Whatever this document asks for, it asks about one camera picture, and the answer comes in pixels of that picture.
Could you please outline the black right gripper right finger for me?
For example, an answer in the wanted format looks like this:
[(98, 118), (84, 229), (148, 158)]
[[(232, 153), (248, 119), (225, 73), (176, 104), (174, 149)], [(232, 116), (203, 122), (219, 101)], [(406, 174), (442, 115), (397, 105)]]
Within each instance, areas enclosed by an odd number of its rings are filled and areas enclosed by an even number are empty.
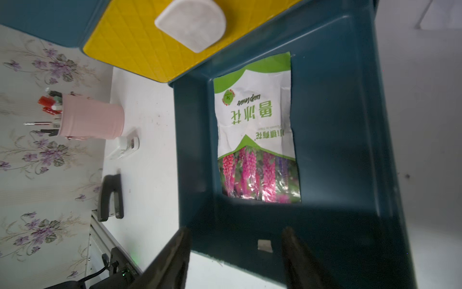
[(282, 231), (282, 259), (289, 289), (341, 288), (291, 227)]

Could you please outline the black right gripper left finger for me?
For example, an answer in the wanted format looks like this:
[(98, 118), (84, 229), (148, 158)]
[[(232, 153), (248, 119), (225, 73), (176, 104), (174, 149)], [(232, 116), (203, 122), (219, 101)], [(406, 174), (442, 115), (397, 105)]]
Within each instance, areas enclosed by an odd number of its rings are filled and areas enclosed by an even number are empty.
[(191, 234), (181, 227), (131, 289), (184, 289), (191, 253)]

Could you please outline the teal bottom drawer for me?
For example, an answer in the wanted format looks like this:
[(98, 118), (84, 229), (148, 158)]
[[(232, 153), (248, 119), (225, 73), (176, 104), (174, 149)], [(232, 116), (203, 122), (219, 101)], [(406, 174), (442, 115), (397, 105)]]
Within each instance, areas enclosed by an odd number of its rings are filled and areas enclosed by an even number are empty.
[[(282, 232), (294, 229), (343, 289), (413, 289), (375, 37), (376, 1), (303, 1), (170, 83), (179, 224), (194, 253), (285, 283)], [(228, 197), (212, 81), (291, 54), (291, 127), (301, 200)]]

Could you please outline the white lupin seed bag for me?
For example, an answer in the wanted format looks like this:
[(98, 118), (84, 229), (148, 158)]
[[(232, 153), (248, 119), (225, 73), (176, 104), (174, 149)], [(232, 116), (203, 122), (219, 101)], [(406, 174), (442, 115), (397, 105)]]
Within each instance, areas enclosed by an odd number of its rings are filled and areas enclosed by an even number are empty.
[(218, 168), (228, 197), (302, 200), (291, 128), (291, 54), (255, 61), (213, 80)]

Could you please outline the yellow drawer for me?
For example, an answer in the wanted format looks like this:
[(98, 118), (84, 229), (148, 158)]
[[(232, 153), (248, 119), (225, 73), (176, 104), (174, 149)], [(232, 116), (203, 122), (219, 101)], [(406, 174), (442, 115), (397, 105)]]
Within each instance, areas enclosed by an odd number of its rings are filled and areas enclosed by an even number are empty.
[(110, 1), (83, 52), (101, 62), (168, 83), (249, 34), (297, 1), (217, 1), (226, 17), (224, 36), (194, 53), (155, 26), (170, 1)]

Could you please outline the teal drawer cabinet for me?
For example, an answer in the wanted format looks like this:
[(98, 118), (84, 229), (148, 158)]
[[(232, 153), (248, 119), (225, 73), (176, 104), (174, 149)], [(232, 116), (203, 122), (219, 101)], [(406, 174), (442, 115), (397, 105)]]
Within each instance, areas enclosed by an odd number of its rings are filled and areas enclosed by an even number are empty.
[(107, 0), (1, 0), (1, 24), (67, 48), (82, 48)]

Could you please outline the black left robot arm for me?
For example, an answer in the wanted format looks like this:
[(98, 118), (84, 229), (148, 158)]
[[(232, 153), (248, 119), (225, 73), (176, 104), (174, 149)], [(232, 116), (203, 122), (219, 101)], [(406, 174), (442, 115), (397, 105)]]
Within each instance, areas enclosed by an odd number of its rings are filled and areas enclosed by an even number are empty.
[(90, 286), (90, 289), (128, 289), (139, 277), (140, 274), (126, 255), (114, 247), (110, 256), (102, 254), (104, 267), (78, 281), (66, 281), (52, 285), (49, 289), (86, 289), (86, 282), (99, 277), (103, 273), (109, 273), (109, 277), (98, 281)]

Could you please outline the white bottom drawer tab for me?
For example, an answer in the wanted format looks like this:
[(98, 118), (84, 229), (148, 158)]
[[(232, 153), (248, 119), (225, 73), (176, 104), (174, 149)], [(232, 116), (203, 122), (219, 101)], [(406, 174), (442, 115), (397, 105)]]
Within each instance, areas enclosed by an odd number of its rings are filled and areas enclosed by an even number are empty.
[(272, 248), (271, 240), (259, 239), (257, 241), (257, 249), (272, 254), (273, 248)]

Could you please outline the white drawer pull tab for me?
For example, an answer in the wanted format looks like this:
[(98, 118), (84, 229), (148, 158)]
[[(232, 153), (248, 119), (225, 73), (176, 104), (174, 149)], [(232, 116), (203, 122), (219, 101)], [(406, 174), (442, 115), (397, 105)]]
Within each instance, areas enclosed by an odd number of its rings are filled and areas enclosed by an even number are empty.
[(224, 36), (226, 17), (214, 1), (173, 1), (155, 19), (155, 26), (198, 54)]

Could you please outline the black stapler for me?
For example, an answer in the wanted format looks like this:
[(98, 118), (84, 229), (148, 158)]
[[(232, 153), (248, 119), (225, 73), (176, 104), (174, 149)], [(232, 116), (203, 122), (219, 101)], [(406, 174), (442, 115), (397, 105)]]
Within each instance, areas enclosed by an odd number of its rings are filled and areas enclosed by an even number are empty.
[(106, 175), (103, 178), (97, 206), (97, 220), (106, 222), (111, 212), (117, 219), (124, 218), (121, 174)]

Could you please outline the white marker pen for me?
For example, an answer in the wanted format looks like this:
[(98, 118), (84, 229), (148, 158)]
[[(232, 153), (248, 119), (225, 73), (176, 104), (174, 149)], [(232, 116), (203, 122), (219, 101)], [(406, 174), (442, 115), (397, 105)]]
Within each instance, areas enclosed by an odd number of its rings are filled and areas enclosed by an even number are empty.
[(119, 160), (125, 158), (140, 148), (140, 140), (137, 136), (134, 137), (119, 137), (114, 148), (109, 150), (106, 158), (110, 160)]

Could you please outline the red marker pens holder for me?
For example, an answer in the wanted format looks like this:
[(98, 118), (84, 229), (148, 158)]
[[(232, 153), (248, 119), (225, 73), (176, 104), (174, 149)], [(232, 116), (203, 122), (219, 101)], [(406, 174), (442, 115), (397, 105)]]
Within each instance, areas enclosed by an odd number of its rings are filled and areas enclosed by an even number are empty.
[(25, 122), (25, 126), (42, 126), (50, 135), (74, 140), (97, 138), (114, 140), (125, 126), (123, 107), (86, 96), (64, 95), (60, 118), (53, 121)]

